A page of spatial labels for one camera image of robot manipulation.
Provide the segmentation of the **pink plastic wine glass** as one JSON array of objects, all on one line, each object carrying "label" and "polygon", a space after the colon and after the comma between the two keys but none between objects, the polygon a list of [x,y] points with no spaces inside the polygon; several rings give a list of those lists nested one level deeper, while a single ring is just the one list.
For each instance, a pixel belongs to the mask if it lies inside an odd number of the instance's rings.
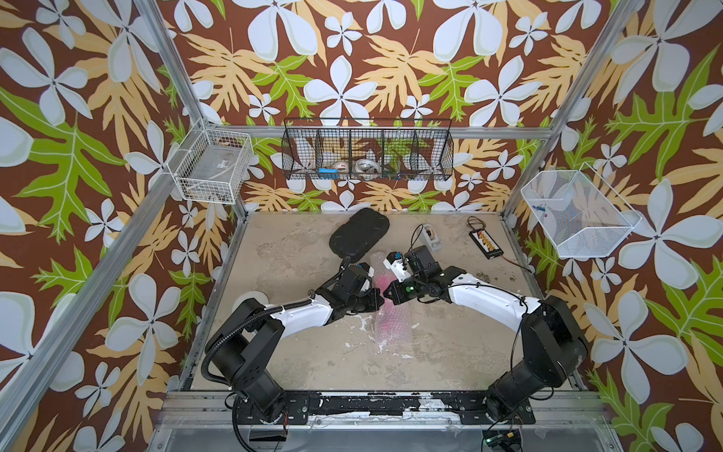
[{"label": "pink plastic wine glass", "polygon": [[389,284],[393,282],[393,280],[393,276],[382,274],[375,282],[376,287],[380,290],[383,297],[383,303],[378,311],[375,324],[375,332],[379,336],[394,336],[397,334],[401,325],[398,306],[394,305],[393,301],[384,295],[384,291],[388,288]]}]

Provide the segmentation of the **clear bubble wrap sheet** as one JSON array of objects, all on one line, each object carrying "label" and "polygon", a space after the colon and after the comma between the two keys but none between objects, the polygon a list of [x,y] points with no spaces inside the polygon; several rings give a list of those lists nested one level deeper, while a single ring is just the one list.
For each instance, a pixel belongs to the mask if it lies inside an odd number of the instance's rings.
[{"label": "clear bubble wrap sheet", "polygon": [[[383,252],[371,254],[371,267],[374,269],[373,284],[380,292],[395,282],[395,274],[384,265],[386,255]],[[382,307],[376,312],[374,338],[381,350],[398,352],[412,345],[412,311],[406,304],[394,305],[390,299],[383,299]]]}]

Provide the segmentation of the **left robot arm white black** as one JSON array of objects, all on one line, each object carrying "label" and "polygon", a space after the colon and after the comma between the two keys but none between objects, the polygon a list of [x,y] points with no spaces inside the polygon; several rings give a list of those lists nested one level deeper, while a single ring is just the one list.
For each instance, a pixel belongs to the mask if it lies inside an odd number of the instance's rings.
[{"label": "left robot arm white black", "polygon": [[250,405],[270,423],[285,408],[286,393],[267,371],[282,339],[345,316],[374,313],[382,305],[381,291],[368,278],[328,282],[306,298],[282,305],[245,299],[206,343],[201,374],[229,388],[241,405]]}]

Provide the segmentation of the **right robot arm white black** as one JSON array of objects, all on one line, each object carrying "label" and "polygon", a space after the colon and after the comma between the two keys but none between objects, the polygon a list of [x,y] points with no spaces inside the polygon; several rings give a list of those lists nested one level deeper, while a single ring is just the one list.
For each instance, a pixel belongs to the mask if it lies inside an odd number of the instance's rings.
[{"label": "right robot arm white black", "polygon": [[383,295],[395,304],[413,299],[449,302],[514,331],[513,347],[522,345],[522,359],[511,363],[487,390],[487,416],[494,422],[514,417],[538,391],[559,388],[589,356],[589,341],[565,301],[514,294],[458,267],[434,276],[397,279]]}]

